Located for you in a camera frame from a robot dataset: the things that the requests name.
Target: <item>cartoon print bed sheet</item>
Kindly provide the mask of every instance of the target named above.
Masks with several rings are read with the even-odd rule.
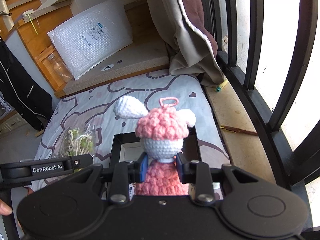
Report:
[[[229,163],[220,140],[212,111],[198,80],[192,75],[171,76],[159,70],[100,86],[62,99],[45,129],[35,160],[47,159],[60,148],[63,133],[68,127],[95,124],[96,154],[94,161],[108,167],[113,136],[133,132],[137,120],[115,116],[113,105],[123,95],[136,97],[150,110],[159,106],[159,98],[177,97],[177,110],[189,108],[196,115],[196,132],[202,161],[212,168]],[[39,190],[56,178],[32,183]]]

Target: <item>black jacket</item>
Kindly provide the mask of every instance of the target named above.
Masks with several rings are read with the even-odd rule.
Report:
[[[0,91],[4,100],[36,130],[42,130],[44,126],[38,117],[50,120],[52,98],[30,77],[0,39]]]

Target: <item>plastic bag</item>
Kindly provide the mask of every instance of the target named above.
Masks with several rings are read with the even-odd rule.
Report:
[[[95,126],[89,124],[86,128],[68,128],[62,138],[57,157],[76,156],[82,154],[95,155]]]
[[[131,26],[118,0],[75,15],[48,35],[75,80],[132,43]]]

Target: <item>crocheted bunny doll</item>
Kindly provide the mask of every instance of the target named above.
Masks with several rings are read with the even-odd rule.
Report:
[[[164,100],[175,100],[163,104]],[[188,185],[180,183],[174,156],[181,151],[183,139],[188,137],[188,127],[196,123],[196,116],[190,109],[177,111],[173,106],[179,103],[174,97],[161,98],[160,108],[150,112],[138,99],[123,96],[115,104],[117,116],[139,118],[136,136],[141,138],[143,150],[154,160],[148,167],[146,180],[137,185],[138,195],[187,195]]]

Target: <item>windowsill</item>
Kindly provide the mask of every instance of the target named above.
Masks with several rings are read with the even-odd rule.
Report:
[[[218,124],[255,131],[254,126],[232,86],[228,83],[220,92],[205,88]],[[267,155],[258,136],[221,130],[230,161],[260,178],[276,183]]]

